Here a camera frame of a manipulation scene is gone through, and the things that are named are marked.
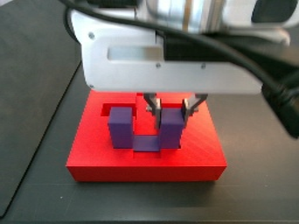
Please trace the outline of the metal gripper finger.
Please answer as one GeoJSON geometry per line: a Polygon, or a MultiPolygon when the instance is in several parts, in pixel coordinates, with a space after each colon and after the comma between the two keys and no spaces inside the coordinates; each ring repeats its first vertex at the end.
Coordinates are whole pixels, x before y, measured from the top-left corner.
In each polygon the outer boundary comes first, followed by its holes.
{"type": "Polygon", "coordinates": [[[207,94],[193,94],[190,98],[182,100],[182,118],[185,123],[189,123],[190,117],[199,110],[199,106],[206,102],[207,94]]]}

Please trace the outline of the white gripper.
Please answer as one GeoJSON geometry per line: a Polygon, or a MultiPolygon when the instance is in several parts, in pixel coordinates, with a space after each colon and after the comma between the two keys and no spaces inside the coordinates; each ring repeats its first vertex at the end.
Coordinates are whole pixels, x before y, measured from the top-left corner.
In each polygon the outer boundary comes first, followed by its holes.
{"type": "Polygon", "coordinates": [[[154,31],[113,24],[71,13],[82,47],[87,85],[99,92],[145,93],[146,110],[161,128],[162,99],[157,93],[257,94],[262,83],[229,62],[165,60],[163,40],[154,31]]]}

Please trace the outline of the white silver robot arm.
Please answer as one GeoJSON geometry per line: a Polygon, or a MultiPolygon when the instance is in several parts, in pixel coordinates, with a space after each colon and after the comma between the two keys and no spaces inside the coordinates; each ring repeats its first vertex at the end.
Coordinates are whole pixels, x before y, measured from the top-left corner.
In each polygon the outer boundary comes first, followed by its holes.
{"type": "Polygon", "coordinates": [[[211,94],[261,93],[299,137],[299,0],[62,0],[82,47],[86,82],[99,92],[191,93],[190,117],[211,94]]]}

